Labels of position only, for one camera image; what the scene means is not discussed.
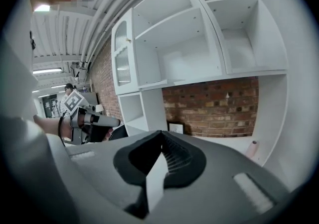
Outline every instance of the person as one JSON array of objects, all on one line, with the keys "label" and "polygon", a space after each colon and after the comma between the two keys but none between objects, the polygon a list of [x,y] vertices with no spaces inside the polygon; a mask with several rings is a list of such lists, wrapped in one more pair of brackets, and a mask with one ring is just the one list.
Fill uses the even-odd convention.
[{"label": "person", "polygon": [[[17,0],[0,36],[0,82],[5,92],[0,101],[0,115],[31,120],[45,133],[55,135],[58,135],[59,118],[38,116],[32,99],[37,80],[32,75],[30,24],[32,13],[40,5],[54,5],[65,1],[76,0]],[[79,119],[79,123],[82,122],[84,123],[84,117]],[[70,117],[62,121],[60,131],[62,137],[71,138]]]},{"label": "person", "polygon": [[67,85],[65,85],[64,90],[65,90],[65,95],[63,96],[60,102],[60,113],[61,115],[65,113],[64,117],[68,117],[70,116],[70,112],[68,111],[64,103],[66,99],[68,98],[68,96],[73,92],[74,87],[72,84],[68,83]]}]

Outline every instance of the cabinet door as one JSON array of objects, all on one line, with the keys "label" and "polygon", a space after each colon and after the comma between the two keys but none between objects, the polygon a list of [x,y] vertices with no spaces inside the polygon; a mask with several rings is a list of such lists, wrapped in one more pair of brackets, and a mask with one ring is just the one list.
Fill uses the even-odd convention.
[{"label": "cabinet door", "polygon": [[137,92],[138,78],[134,54],[132,9],[112,29],[112,70],[117,95]]}]

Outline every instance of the lampshade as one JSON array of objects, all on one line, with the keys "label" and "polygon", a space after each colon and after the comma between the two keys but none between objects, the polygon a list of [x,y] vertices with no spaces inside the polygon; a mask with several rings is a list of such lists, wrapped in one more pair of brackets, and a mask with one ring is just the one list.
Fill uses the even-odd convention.
[{"label": "lampshade", "polygon": [[96,105],[95,106],[95,111],[96,112],[102,112],[104,110],[103,106],[102,105]]}]

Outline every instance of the white shirt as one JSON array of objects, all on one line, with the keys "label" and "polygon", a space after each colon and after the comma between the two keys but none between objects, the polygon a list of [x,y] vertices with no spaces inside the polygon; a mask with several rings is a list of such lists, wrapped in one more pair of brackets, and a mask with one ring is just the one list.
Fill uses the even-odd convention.
[{"label": "white shirt", "polygon": [[63,98],[61,99],[60,102],[60,111],[61,111],[61,115],[64,114],[64,112],[66,112],[66,114],[64,115],[65,117],[70,116],[70,112],[68,111],[68,109],[65,106],[65,100],[68,98],[68,95],[65,94],[63,96]]},{"label": "white shirt", "polygon": [[37,114],[32,91],[37,79],[32,75],[30,0],[17,0],[0,36],[0,114],[33,121]]}]

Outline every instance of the black hair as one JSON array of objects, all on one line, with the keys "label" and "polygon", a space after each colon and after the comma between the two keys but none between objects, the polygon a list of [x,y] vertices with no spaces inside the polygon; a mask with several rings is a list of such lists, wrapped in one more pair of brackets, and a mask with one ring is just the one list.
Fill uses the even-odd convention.
[{"label": "black hair", "polygon": [[64,87],[64,90],[66,91],[67,89],[72,89],[73,90],[74,89],[73,85],[70,84],[70,83],[66,84],[65,87]]}]

